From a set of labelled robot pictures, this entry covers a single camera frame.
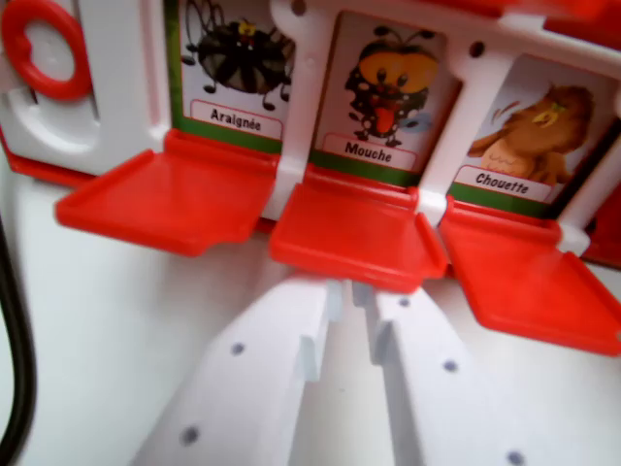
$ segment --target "owl wing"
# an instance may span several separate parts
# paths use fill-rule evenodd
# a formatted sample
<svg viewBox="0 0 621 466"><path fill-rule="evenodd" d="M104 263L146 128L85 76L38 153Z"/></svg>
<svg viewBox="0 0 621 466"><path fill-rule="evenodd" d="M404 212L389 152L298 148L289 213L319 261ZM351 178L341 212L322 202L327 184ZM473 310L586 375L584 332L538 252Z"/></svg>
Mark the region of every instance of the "owl wing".
<svg viewBox="0 0 621 466"><path fill-rule="evenodd" d="M502 131L496 131L495 133L490 134L489 136L485 136L484 138L477 139L471 145L470 150L468 150L468 156L469 157L481 157L481 156L483 156L483 153L492 144L494 144L496 141L498 141L502 137L503 137Z"/></svg>

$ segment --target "black cable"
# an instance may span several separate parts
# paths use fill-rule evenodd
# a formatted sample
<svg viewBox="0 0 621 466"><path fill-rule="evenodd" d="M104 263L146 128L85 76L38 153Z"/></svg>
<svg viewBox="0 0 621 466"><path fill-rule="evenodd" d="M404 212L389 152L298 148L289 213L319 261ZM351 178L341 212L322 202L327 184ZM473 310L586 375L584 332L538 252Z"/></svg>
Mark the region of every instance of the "black cable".
<svg viewBox="0 0 621 466"><path fill-rule="evenodd" d="M0 217L0 305L13 357L13 407L0 442L0 465L11 465L21 453L35 411L37 368L30 321L23 307Z"/></svg>

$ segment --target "red plastic part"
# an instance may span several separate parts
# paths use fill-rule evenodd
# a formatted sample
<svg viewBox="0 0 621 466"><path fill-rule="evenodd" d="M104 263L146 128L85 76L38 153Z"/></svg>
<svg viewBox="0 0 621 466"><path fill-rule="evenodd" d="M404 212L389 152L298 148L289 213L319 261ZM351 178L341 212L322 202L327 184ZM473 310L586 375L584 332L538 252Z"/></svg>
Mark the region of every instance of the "red plastic part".
<svg viewBox="0 0 621 466"><path fill-rule="evenodd" d="M621 268L621 184L596 213L591 246L582 257Z"/></svg>
<svg viewBox="0 0 621 466"><path fill-rule="evenodd" d="M184 255L246 240L270 198L278 157L169 132L56 205L68 226Z"/></svg>
<svg viewBox="0 0 621 466"><path fill-rule="evenodd" d="M615 0L427 0L484 16L499 16L502 11L514 11L546 17L572 17L590 20L608 3Z"/></svg>
<svg viewBox="0 0 621 466"><path fill-rule="evenodd" d="M59 81L42 73L31 61L32 45L25 29L42 21L55 28L67 41L74 56L74 75ZM78 21L50 0L13 0L2 14L2 42L9 61L26 83L51 99L76 100L91 89L90 71L82 29Z"/></svg>
<svg viewBox="0 0 621 466"><path fill-rule="evenodd" d="M621 306L571 252L560 228L484 214L449 199L441 234L455 275L484 326L608 355L621 353Z"/></svg>
<svg viewBox="0 0 621 466"><path fill-rule="evenodd" d="M307 172L270 242L272 257L312 272L400 292L440 278L446 256L416 191L373 189Z"/></svg>

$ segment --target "red plastic flap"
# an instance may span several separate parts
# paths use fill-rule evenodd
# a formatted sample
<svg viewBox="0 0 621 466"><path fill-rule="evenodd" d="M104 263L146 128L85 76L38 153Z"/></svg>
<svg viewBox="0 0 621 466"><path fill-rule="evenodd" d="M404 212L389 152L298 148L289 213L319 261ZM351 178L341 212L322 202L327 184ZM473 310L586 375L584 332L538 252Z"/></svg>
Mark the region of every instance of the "red plastic flap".
<svg viewBox="0 0 621 466"><path fill-rule="evenodd" d="M246 240L274 187L278 158L173 131L56 205L69 226L184 255Z"/></svg>
<svg viewBox="0 0 621 466"><path fill-rule="evenodd" d="M412 292L446 268L439 239L415 205L414 190L372 190L311 175L296 186L274 229L272 257L322 275Z"/></svg>
<svg viewBox="0 0 621 466"><path fill-rule="evenodd" d="M441 234L478 321L489 328L608 355L621 353L621 306L552 221L492 216L449 202Z"/></svg>

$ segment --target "green border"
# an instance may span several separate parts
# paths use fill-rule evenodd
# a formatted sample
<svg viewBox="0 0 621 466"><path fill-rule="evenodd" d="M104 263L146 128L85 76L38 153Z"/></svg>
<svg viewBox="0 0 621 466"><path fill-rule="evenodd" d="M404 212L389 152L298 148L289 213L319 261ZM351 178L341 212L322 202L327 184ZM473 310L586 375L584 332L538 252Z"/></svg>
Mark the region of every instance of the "green border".
<svg viewBox="0 0 621 466"><path fill-rule="evenodd" d="M544 218L549 212L549 204L515 197L502 192L481 189L467 184L453 183L448 194L458 201L470 202L479 206L491 207L523 216Z"/></svg>
<svg viewBox="0 0 621 466"><path fill-rule="evenodd" d="M311 150L309 162L318 167L329 168L357 177L390 183L396 186L416 186L420 181L419 173L398 170L396 168L385 167L362 160L355 160L323 150Z"/></svg>
<svg viewBox="0 0 621 466"><path fill-rule="evenodd" d="M243 148L261 150L266 153L280 153L282 141L255 134L225 128L188 118L183 114L181 88L181 54L179 49L180 24L179 1L165 0L166 50L168 57L168 82L171 95L171 116L174 128L186 133L203 136Z"/></svg>

